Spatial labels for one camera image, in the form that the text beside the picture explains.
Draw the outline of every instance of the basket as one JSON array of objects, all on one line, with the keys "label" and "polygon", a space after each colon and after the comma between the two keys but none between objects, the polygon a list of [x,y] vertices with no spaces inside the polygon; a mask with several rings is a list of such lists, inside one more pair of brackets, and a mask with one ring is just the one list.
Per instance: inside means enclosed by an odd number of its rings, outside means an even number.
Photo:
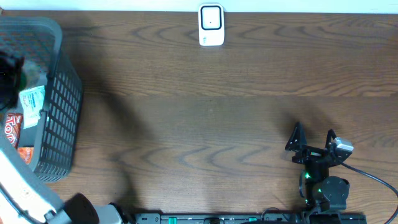
[{"label": "basket", "polygon": [[[28,165],[40,180],[55,182],[71,169],[83,99],[83,87],[61,50],[62,30],[47,18],[0,17],[0,49],[22,54],[40,66],[45,85],[37,126],[22,129],[19,146],[34,146]],[[9,113],[23,113],[22,105]]]}]

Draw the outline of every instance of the square button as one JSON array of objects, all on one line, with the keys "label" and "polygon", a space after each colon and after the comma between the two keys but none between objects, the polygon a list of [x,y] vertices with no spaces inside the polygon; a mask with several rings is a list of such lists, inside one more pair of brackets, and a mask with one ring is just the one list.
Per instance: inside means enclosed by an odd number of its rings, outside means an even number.
[{"label": "square button", "polygon": [[204,30],[221,28],[221,8],[219,6],[203,6],[201,8],[201,26]]}]

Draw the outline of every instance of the brown wooden surface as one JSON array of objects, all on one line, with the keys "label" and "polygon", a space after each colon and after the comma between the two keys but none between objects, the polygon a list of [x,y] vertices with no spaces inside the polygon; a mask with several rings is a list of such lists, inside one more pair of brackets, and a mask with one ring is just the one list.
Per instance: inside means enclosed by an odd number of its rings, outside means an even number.
[{"label": "brown wooden surface", "polygon": [[[221,47],[200,47],[196,13],[22,12],[64,30],[85,85],[75,164],[50,184],[95,204],[163,212],[262,212],[304,204],[284,146],[328,129],[348,164],[398,187],[398,16],[226,13]],[[348,211],[382,223],[397,199],[344,167]]]}]

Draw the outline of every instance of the black square outline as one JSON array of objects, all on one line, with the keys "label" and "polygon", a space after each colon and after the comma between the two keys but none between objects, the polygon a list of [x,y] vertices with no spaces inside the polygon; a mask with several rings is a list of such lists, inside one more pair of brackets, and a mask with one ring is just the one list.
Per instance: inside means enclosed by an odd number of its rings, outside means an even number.
[{"label": "black square outline", "polygon": [[[220,27],[219,28],[205,29],[203,27],[203,8],[205,8],[205,7],[217,7],[220,10]],[[201,7],[200,8],[200,26],[203,30],[219,30],[219,29],[221,29],[223,26],[223,20],[221,19],[221,7],[219,7],[219,6],[203,6],[203,7]]]}]

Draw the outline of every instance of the white background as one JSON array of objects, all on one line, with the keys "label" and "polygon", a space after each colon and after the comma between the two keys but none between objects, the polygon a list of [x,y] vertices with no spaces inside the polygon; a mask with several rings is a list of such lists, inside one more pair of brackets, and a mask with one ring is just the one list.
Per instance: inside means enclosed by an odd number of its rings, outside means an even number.
[{"label": "white background", "polygon": [[398,0],[0,0],[4,9],[197,11],[220,3],[226,12],[398,13]]}]

